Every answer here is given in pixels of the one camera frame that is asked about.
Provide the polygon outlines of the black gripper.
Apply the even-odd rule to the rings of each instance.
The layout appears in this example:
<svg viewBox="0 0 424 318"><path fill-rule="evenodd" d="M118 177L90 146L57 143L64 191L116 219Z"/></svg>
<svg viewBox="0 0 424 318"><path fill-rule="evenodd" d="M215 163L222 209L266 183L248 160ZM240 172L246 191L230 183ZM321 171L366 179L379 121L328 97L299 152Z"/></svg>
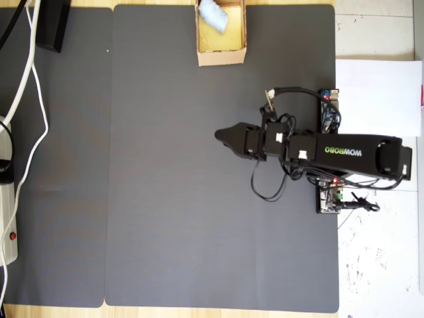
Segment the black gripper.
<svg viewBox="0 0 424 318"><path fill-rule="evenodd" d="M286 122L268 122L264 125L264 143L259 150L261 128L248 123L237 123L215 131L215 138L242 159L265 162L266 157L282 155L290 126Z"/></svg>

